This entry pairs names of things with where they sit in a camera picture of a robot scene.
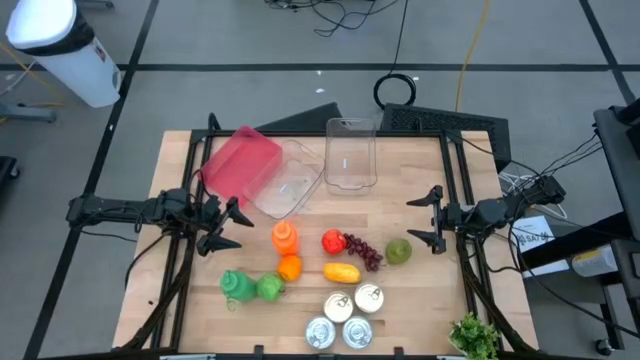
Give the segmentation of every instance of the wooden table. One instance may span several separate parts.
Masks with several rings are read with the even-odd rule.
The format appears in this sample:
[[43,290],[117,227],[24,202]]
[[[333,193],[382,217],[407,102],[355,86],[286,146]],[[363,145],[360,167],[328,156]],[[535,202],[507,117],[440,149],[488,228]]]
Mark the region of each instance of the wooden table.
[[[490,149],[486,133],[463,135],[478,146]],[[189,137],[190,132],[185,131],[165,133],[150,196],[157,196],[162,189],[180,186]],[[286,140],[273,139],[277,142]],[[214,151],[225,140],[216,138]],[[296,140],[314,152],[324,154],[324,138]],[[251,353],[254,345],[262,344],[267,353],[312,353],[313,349],[304,338],[307,323],[314,316],[322,315],[322,304],[331,291],[352,292],[355,288],[329,282],[322,274],[326,262],[344,261],[359,267],[364,280],[381,286],[385,303],[381,311],[368,316],[374,332],[374,340],[368,348],[355,351],[347,347],[338,327],[339,337],[330,349],[332,352],[391,354],[394,346],[402,346],[407,354],[456,353],[447,335],[451,330],[450,323],[465,314],[466,304],[453,234],[445,232],[448,251],[432,255],[430,248],[406,233],[408,228],[428,231],[432,216],[430,209],[408,207],[406,201],[423,197],[434,185],[440,184],[445,188],[443,205],[448,202],[439,141],[434,138],[379,137],[376,146],[378,182],[369,195],[331,195],[325,184],[321,184],[293,218],[299,231],[304,272],[296,282],[287,283],[286,292],[278,303],[255,300],[231,312],[218,285],[227,269],[242,270],[257,279],[265,272],[275,271],[280,260],[270,241],[275,221],[251,204],[245,206],[243,212],[255,223],[255,228],[231,222],[225,226],[225,236],[242,243],[241,249],[224,250],[205,258],[195,256],[181,352]],[[464,199],[453,145],[450,149],[458,198]],[[465,144],[465,153],[475,198],[499,197],[493,158],[468,144]],[[404,265],[385,266],[377,273],[367,273],[357,256],[330,257],[325,254],[320,238],[329,228],[357,234],[379,251],[384,250],[390,239],[404,237],[413,246],[413,256]],[[159,228],[145,226],[136,253],[147,247],[159,233]],[[126,342],[147,318],[152,304],[157,303],[168,246],[169,240],[163,240],[133,269],[114,346]],[[493,268],[511,264],[506,241],[493,237],[486,242],[485,250]],[[521,275],[515,272],[492,274],[491,282],[498,307],[523,339],[537,347]],[[169,343],[173,316],[172,308],[165,322],[163,345]]]

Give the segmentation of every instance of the pink plastic container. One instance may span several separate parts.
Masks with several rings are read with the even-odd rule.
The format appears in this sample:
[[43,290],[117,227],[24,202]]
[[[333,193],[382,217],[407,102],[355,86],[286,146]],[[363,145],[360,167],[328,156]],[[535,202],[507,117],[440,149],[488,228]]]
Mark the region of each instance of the pink plastic container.
[[247,202],[244,189],[251,184],[259,191],[282,166],[282,148],[264,135],[241,126],[202,167],[204,184],[209,192]]

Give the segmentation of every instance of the clear plastic container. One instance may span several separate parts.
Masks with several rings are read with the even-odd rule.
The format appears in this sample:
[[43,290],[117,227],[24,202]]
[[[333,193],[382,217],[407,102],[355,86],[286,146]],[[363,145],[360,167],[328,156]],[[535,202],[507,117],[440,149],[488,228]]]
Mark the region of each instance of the clear plastic container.
[[330,193],[365,195],[378,181],[373,120],[329,120],[325,151],[324,180]]
[[251,184],[255,193],[267,184],[282,164],[282,148],[269,138],[243,125],[202,167],[203,182],[209,192],[243,206],[244,189]]
[[271,171],[278,170],[270,180],[262,183],[267,175],[256,177],[244,189],[244,196],[260,211],[274,219],[283,219],[295,214],[311,197],[321,182],[324,159],[295,140],[282,144],[282,159],[273,159],[277,164],[267,165]]

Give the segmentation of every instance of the white paper sign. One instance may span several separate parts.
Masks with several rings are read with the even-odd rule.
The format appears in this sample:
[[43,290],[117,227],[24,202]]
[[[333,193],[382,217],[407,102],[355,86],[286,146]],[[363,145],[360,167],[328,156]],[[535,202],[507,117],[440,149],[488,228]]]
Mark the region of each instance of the white paper sign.
[[[512,235],[515,237],[512,241],[515,242],[517,240],[520,243],[520,251],[523,253],[555,239],[544,216],[522,218],[516,221],[513,224]],[[568,269],[569,264],[567,261],[559,260],[551,264],[537,267],[532,271],[534,275],[543,275]],[[528,271],[524,271],[522,276],[526,278],[531,276],[531,274],[529,274]]]

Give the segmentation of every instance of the tin can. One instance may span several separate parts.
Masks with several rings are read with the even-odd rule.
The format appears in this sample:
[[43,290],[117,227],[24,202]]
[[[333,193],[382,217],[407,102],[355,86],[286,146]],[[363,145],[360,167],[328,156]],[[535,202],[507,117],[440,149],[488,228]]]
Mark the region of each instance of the tin can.
[[305,333],[307,342],[318,350],[326,349],[336,339],[336,326],[324,316],[311,319]]
[[380,310],[382,307],[384,294],[377,285],[365,283],[356,289],[355,300],[360,310],[371,314]]
[[343,291],[332,292],[324,302],[324,314],[334,323],[340,324],[347,321],[352,313],[353,301]]
[[367,347],[373,339],[371,324],[361,316],[352,317],[342,327],[342,339],[354,349]]

